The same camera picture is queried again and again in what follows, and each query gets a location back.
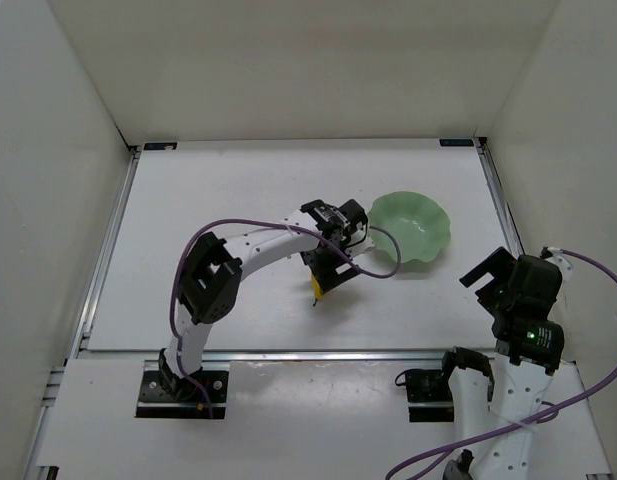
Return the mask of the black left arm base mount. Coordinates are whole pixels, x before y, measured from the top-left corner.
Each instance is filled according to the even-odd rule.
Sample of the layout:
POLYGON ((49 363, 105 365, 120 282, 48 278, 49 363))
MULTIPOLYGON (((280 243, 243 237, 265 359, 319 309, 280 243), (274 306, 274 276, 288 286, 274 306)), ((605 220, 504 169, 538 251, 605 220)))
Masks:
POLYGON ((206 389, 212 413, 198 387, 187 380, 183 389, 172 394, 164 387, 156 365, 144 368, 139 387, 135 417, 142 419, 223 420, 228 395, 228 370, 203 370, 197 381, 206 389))

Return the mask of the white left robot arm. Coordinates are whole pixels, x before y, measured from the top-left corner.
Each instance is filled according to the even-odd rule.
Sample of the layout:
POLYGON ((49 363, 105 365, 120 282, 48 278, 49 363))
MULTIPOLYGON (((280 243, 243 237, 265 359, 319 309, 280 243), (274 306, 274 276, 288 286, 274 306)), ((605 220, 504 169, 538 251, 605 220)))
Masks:
POLYGON ((349 200, 302 205, 279 222, 220 238, 214 221, 193 235, 176 268, 169 305, 170 344, 159 355, 160 386, 176 401, 207 401, 202 356, 212 326, 233 309, 240 284, 255 272, 299 255, 316 298, 356 277, 352 259, 368 247, 368 217, 349 200))

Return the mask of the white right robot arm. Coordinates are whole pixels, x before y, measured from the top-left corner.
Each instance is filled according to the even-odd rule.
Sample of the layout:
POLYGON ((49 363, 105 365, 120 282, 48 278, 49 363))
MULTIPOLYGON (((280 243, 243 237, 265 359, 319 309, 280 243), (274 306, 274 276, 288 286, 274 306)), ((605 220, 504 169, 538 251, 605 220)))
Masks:
POLYGON ((533 440, 523 419, 539 412, 559 367, 565 337, 549 320, 562 285, 557 265, 538 257, 514 257, 500 247, 464 275, 465 287, 492 278, 476 292, 492 316, 492 358, 455 347, 445 353, 442 377, 449 387, 455 437, 465 440, 510 426, 512 432, 451 449, 446 479, 526 479, 533 440))

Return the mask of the yellow fake pear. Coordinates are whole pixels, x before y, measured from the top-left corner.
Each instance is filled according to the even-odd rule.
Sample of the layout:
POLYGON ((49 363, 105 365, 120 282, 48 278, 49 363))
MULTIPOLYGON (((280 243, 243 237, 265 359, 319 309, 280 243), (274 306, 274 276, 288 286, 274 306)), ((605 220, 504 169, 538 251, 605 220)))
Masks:
POLYGON ((314 297, 313 306, 316 306, 324 298, 326 292, 314 276, 311 277, 311 287, 314 297))

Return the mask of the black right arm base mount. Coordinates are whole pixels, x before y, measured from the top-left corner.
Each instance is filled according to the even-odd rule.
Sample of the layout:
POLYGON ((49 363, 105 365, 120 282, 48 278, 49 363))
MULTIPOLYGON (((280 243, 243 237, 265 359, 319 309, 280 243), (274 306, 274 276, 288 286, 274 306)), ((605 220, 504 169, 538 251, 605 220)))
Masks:
POLYGON ((441 370, 404 370, 396 376, 394 383, 406 390, 410 423, 454 421, 452 394, 441 370))

